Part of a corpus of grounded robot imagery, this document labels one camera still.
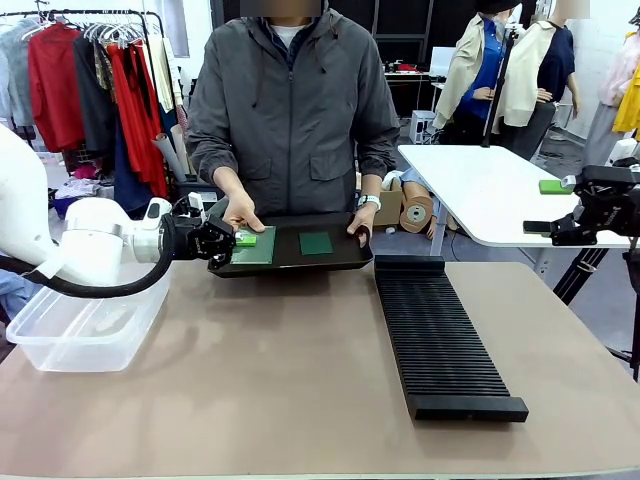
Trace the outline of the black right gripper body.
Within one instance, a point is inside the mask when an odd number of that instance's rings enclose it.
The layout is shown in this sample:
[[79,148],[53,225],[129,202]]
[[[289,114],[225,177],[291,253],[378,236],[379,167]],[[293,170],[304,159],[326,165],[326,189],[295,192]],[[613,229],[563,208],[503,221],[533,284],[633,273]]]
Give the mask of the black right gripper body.
[[639,235],[639,166],[587,166],[577,176],[573,192],[578,225],[620,236]]

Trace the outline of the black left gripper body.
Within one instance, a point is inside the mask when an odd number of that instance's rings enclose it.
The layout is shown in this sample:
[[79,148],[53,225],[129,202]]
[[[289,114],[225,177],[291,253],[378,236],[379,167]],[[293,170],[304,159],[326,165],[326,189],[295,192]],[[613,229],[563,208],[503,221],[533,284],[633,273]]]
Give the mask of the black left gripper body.
[[214,253],[234,249],[235,231],[221,218],[173,216],[175,236],[173,258],[177,261],[209,260]]

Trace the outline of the person's right hand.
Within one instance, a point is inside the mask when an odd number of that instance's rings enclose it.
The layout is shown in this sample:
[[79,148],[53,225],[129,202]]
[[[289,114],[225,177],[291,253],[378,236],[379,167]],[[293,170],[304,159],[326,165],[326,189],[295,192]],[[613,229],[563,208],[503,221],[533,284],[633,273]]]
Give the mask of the person's right hand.
[[253,232],[262,233],[265,226],[255,213],[255,204],[244,191],[237,191],[227,195],[228,205],[223,214],[223,221],[235,231],[249,228]]

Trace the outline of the person's left hand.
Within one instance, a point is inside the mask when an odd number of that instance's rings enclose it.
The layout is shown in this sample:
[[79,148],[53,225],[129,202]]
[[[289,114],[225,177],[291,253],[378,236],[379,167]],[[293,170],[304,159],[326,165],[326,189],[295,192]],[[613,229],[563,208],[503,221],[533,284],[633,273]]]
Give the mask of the person's left hand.
[[347,227],[349,235],[356,235],[360,240],[365,240],[373,230],[375,215],[378,211],[374,202],[362,204],[355,212],[355,215]]

